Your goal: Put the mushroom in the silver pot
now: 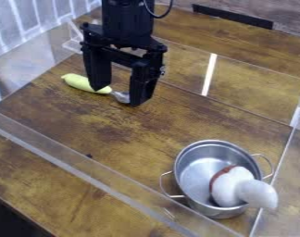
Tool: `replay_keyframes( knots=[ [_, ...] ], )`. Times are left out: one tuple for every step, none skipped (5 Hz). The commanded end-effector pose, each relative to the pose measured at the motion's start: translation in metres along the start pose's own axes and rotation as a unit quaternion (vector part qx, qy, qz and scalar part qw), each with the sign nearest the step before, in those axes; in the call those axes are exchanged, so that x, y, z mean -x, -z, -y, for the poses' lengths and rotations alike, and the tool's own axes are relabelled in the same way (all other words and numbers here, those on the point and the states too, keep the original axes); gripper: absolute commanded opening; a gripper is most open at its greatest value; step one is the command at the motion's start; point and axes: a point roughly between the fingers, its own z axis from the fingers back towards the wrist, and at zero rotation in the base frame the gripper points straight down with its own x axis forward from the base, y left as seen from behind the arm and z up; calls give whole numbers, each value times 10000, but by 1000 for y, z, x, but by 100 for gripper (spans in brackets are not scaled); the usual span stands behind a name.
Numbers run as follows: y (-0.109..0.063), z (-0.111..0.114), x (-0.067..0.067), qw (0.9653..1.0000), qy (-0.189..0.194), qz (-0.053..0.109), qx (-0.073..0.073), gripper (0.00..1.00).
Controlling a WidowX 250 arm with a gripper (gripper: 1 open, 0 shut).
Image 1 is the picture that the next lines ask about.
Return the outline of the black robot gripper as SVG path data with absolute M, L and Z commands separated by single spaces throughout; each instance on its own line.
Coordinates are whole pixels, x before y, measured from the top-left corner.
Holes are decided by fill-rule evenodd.
M 84 69 L 91 88 L 111 83 L 111 63 L 131 67 L 128 99 L 139 106 L 155 91 L 167 46 L 152 37 L 155 0 L 101 0 L 101 23 L 80 25 Z

